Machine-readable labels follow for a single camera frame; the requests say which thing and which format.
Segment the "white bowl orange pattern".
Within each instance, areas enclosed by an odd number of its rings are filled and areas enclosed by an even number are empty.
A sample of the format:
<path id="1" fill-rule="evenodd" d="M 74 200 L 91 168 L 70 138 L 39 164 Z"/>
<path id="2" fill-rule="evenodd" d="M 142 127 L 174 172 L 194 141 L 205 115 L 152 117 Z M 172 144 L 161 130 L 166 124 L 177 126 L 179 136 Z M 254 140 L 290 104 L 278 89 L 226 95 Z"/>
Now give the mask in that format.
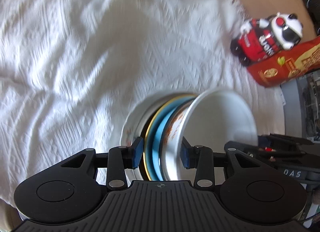
<path id="1" fill-rule="evenodd" d="M 181 142 L 201 145 L 223 153 L 227 142 L 257 146 L 258 133 L 253 114 L 238 93 L 228 89 L 206 91 L 195 100 L 176 108 L 166 117 L 159 147 L 157 173 L 164 181 L 195 178 L 194 169 L 185 169 L 180 159 Z"/>

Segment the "white appliance with glass door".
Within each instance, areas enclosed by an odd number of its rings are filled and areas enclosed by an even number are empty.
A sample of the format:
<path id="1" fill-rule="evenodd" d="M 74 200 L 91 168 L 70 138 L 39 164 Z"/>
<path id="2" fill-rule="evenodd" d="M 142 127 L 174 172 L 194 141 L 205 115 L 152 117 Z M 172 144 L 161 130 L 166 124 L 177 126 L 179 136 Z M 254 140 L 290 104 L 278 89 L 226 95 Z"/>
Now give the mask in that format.
<path id="1" fill-rule="evenodd" d="M 285 134 L 319 143 L 319 70 L 280 86 L 283 92 Z"/>

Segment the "red quail eggs bag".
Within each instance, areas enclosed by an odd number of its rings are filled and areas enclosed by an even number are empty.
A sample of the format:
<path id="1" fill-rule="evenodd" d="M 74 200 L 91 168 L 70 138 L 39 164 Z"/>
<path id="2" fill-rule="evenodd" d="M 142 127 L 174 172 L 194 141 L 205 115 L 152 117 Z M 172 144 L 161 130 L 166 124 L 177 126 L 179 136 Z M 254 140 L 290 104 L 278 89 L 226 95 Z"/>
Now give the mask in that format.
<path id="1" fill-rule="evenodd" d="M 274 87 L 319 69 L 319 37 L 247 67 L 261 86 Z"/>

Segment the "panda figurine red shirt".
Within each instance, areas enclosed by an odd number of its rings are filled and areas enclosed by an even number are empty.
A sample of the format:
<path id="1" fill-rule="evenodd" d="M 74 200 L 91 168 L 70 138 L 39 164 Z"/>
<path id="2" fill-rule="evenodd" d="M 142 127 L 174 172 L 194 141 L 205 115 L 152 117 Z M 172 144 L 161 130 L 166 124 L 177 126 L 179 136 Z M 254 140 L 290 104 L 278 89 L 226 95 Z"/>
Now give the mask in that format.
<path id="1" fill-rule="evenodd" d="M 244 67 L 266 60 L 282 50 L 291 50 L 303 37 L 303 25 L 295 13 L 276 13 L 248 19 L 230 49 Z"/>

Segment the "white textured tablecloth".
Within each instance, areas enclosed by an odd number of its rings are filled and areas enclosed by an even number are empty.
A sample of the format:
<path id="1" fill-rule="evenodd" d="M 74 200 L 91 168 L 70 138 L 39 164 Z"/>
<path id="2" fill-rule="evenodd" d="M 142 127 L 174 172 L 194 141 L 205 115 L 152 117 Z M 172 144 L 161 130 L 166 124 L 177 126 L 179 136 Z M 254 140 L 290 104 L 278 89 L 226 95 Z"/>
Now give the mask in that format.
<path id="1" fill-rule="evenodd" d="M 244 15 L 238 0 L 1 0 L 1 200 L 78 151 L 116 146 L 160 91 L 231 88 L 260 134 L 283 133 L 280 89 L 229 51 Z"/>

